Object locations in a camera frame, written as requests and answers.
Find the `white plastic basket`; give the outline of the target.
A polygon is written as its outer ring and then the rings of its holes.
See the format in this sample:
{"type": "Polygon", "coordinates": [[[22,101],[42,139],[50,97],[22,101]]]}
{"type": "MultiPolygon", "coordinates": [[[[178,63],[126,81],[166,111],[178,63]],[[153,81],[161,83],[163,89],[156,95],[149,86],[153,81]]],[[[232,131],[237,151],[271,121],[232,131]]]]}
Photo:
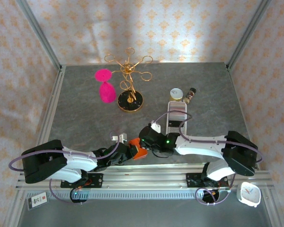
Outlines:
{"type": "Polygon", "coordinates": [[[179,133],[179,126],[182,121],[170,121],[169,120],[169,113],[167,114],[167,126],[166,126],[166,133],[179,133]]]}

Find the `laminated label card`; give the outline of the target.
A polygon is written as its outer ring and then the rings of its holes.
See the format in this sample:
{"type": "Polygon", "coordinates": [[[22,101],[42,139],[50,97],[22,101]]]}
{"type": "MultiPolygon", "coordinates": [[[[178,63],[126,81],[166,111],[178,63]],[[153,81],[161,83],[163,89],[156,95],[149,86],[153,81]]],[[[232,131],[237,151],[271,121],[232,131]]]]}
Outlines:
{"type": "Polygon", "coordinates": [[[27,199],[27,208],[32,210],[48,203],[47,192],[42,192],[27,199]]]}

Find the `gold tin can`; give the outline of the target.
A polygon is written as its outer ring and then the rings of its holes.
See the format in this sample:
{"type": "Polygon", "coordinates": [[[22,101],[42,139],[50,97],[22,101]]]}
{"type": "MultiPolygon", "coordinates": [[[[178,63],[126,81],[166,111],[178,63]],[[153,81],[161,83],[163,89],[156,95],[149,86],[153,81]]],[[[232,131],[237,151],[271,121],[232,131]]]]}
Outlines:
{"type": "Polygon", "coordinates": [[[169,93],[169,100],[170,101],[177,101],[181,102],[183,98],[183,91],[179,88],[173,88],[170,90],[169,93]]]}

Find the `small black-capped spice bottle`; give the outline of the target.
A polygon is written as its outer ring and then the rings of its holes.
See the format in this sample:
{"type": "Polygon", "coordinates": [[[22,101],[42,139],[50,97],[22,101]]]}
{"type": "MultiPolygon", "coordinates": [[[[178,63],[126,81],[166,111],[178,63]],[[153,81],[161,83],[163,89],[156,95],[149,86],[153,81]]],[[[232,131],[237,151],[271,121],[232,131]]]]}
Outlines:
{"type": "Polygon", "coordinates": [[[196,94],[196,89],[195,88],[190,88],[190,90],[188,91],[188,93],[185,95],[185,97],[183,98],[183,102],[185,102],[186,104],[189,104],[191,99],[195,96],[196,94]]]}

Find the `pink wine glass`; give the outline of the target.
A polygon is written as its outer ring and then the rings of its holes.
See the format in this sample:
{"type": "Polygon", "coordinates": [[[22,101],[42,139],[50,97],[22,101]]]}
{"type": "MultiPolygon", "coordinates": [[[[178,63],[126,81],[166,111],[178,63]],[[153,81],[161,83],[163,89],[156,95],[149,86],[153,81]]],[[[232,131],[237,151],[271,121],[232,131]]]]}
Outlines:
{"type": "Polygon", "coordinates": [[[95,80],[100,82],[99,95],[104,103],[114,102],[116,99],[116,91],[114,86],[109,83],[112,72],[108,69],[100,69],[95,73],[95,80]]]}

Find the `white alarm clock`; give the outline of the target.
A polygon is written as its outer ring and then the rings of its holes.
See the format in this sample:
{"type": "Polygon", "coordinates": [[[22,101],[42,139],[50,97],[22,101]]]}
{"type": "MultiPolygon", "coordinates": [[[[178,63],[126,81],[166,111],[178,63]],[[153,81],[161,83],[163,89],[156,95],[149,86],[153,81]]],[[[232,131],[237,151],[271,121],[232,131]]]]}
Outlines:
{"type": "Polygon", "coordinates": [[[256,208],[261,202],[261,190],[254,184],[242,182],[237,187],[239,202],[256,208]]]}

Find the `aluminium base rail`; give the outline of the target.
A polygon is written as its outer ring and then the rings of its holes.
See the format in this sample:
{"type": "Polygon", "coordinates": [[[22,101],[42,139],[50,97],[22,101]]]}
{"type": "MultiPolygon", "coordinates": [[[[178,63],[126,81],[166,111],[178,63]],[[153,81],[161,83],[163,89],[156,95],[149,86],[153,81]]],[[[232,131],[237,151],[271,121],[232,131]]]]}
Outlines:
{"type": "MultiPolygon", "coordinates": [[[[186,174],[201,173],[203,165],[162,164],[137,166],[110,166],[102,171],[104,190],[184,190],[187,188],[186,174]]],[[[241,182],[249,182],[262,188],[273,188],[274,184],[268,171],[259,170],[254,176],[236,175],[233,186],[241,182]]],[[[27,184],[24,174],[20,174],[17,189],[48,189],[49,180],[36,184],[27,184]]]]}

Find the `aluminium table side rail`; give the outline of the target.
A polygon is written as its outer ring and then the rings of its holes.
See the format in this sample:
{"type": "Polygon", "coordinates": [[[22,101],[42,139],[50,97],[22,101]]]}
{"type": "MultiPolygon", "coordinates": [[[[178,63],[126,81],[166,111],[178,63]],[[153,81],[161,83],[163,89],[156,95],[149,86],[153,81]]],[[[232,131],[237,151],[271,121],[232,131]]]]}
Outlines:
{"type": "Polygon", "coordinates": [[[57,73],[57,76],[56,76],[56,79],[55,79],[55,82],[53,84],[53,88],[50,94],[50,98],[47,103],[46,112],[42,119],[40,133],[38,136],[38,140],[36,142],[37,146],[46,143],[49,139],[56,108],[58,105],[58,100],[59,100],[59,96],[60,96],[60,92],[62,88],[65,71],[66,71],[66,65],[62,65],[62,67],[58,70],[58,73],[57,73]]]}

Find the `aluminium frame post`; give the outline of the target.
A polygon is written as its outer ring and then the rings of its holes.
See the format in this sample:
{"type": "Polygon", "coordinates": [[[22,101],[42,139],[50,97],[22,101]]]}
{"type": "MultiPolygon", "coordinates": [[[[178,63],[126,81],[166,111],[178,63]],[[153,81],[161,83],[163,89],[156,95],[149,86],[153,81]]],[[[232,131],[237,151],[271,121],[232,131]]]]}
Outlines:
{"type": "Polygon", "coordinates": [[[253,35],[257,25],[259,24],[261,18],[263,17],[264,13],[266,12],[267,8],[269,7],[272,0],[261,0],[259,6],[257,7],[255,13],[253,14],[247,28],[245,29],[238,45],[236,46],[233,54],[230,57],[230,60],[226,63],[227,71],[231,71],[234,67],[236,61],[240,57],[241,53],[243,52],[245,46],[247,45],[249,39],[253,35]]]}
{"type": "Polygon", "coordinates": [[[40,41],[41,45],[45,49],[48,57],[50,58],[52,64],[57,70],[60,70],[62,65],[59,63],[59,60],[54,53],[48,39],[46,38],[37,18],[35,17],[29,3],[27,0],[16,0],[17,4],[21,8],[22,12],[24,13],[25,17],[27,18],[30,26],[32,27],[34,33],[36,34],[38,40],[40,41]]]}

